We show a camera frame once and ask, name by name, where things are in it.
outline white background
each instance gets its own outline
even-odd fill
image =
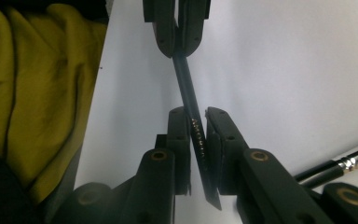
[[[226,110],[250,147],[293,175],[358,146],[358,0],[213,0],[188,63],[201,115]],[[76,186],[135,175],[180,105],[142,1],[115,0]],[[234,197],[222,212],[206,203],[192,162],[193,195],[177,197],[175,223],[241,223]],[[358,172],[338,181],[358,186]]]

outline yellow fabric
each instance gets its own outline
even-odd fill
[[[0,157],[34,203],[81,147],[105,32],[63,4],[0,8]]]

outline brass screw hole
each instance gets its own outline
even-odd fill
[[[267,161],[269,159],[269,156],[261,151],[254,151],[251,154],[252,159],[255,161]]]
[[[353,189],[340,188],[337,189],[337,194],[344,202],[358,206],[358,192]]]
[[[151,157],[153,161],[163,161],[167,159],[168,155],[164,151],[155,151]]]
[[[77,201],[81,205],[94,204],[97,203],[100,199],[101,199],[101,193],[93,189],[84,191],[77,197]]]

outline clamp jaw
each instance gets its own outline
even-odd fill
[[[153,22],[158,48],[165,56],[171,58],[176,47],[186,56],[197,49],[202,40],[203,21],[209,18],[210,5],[211,0],[179,0],[176,24],[174,0],[144,0],[145,22]]]

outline yellow cloth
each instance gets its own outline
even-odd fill
[[[81,147],[105,32],[64,4],[0,9],[0,157],[34,203]]]

